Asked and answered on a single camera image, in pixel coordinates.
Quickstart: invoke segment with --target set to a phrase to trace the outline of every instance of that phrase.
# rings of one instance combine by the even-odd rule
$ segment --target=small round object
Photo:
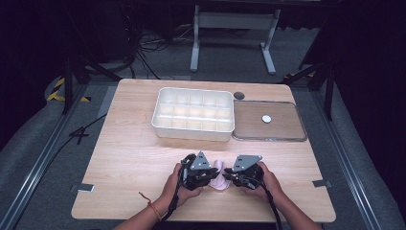
[[[262,116],[262,121],[265,123],[270,123],[272,121],[272,118],[268,115],[263,115]]]
[[[243,100],[245,98],[245,95],[241,92],[236,92],[234,93],[234,98],[236,98],[237,100]]]

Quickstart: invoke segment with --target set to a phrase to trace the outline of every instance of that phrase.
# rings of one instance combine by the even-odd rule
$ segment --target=gray carpet
[[[146,53],[146,60],[159,77],[181,81],[272,83],[280,81],[286,74],[298,72],[299,63],[316,34],[317,30],[276,31],[271,46],[271,56],[277,69],[275,76],[267,74],[258,47],[263,34],[257,32],[244,35],[219,31],[203,34],[199,69],[196,73],[189,71],[192,43],[188,40],[171,45],[163,51]],[[134,70],[137,78],[147,76],[153,78],[140,61],[134,63]],[[131,78],[129,70],[118,74]],[[312,93],[302,87],[305,82],[306,80],[295,82],[292,91],[323,178],[333,185],[328,192],[337,215],[337,220],[325,223],[324,227],[328,230],[367,229],[345,174],[338,163],[334,143],[326,126],[321,122],[323,115],[318,111]],[[92,100],[90,103],[79,103],[63,130],[62,138],[58,140],[58,148],[69,139],[69,133],[92,123],[107,110],[116,85],[116,82],[106,78],[93,78],[84,95],[91,97]],[[54,83],[50,82],[49,88],[53,86]],[[2,150],[0,217],[6,214],[17,195],[25,176],[51,135],[62,109],[63,102],[48,102],[47,106],[32,117]],[[340,134],[351,164],[362,180],[381,228],[405,229],[395,201],[365,151],[337,89],[334,92],[332,116],[333,124]],[[86,129],[85,133],[89,136],[84,137],[80,145],[77,145],[78,139],[73,139],[61,150],[41,180],[18,222],[17,229],[111,229],[121,222],[121,220],[78,220],[72,218],[70,214],[77,195],[71,192],[71,187],[78,185],[84,176],[102,122],[103,120],[100,120]],[[254,225],[247,229],[265,228]]]

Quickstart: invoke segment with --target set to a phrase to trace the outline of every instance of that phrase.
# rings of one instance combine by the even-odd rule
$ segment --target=white plastic organizer tray
[[[233,94],[162,88],[151,122],[159,137],[228,141],[235,128]]]

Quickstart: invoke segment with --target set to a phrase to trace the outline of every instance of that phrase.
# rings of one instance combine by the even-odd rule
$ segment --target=human hand
[[[277,177],[274,175],[273,172],[268,170],[266,165],[259,161],[257,163],[263,170],[263,182],[265,183],[266,188],[271,192],[272,196],[283,195],[283,190],[281,188],[281,184],[278,181]],[[261,186],[258,186],[255,190],[239,187],[245,194],[249,196],[257,196],[264,201],[268,201],[268,196],[266,195],[265,191]]]
[[[178,181],[178,173],[181,168],[181,164],[177,163],[175,168],[173,169],[173,173],[168,177],[167,183],[164,186],[164,190],[159,197],[160,199],[165,200],[168,204],[172,201],[173,195],[175,194],[176,184]],[[190,191],[183,186],[179,188],[178,191],[178,202],[177,207],[182,206],[188,199],[192,197],[199,196],[200,193],[203,191],[202,187],[199,187],[193,191]]]

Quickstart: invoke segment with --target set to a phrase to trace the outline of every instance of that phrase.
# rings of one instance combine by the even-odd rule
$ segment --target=forearm
[[[168,212],[170,201],[163,200],[158,198],[153,202],[156,210],[159,215],[162,217]],[[126,230],[126,229],[140,229],[140,230],[149,230],[155,223],[159,221],[157,215],[155,214],[152,207],[147,206],[141,212],[133,216],[132,218],[124,221],[122,224],[114,228],[114,230]]]
[[[321,229],[284,192],[274,195],[274,203],[292,229]]]

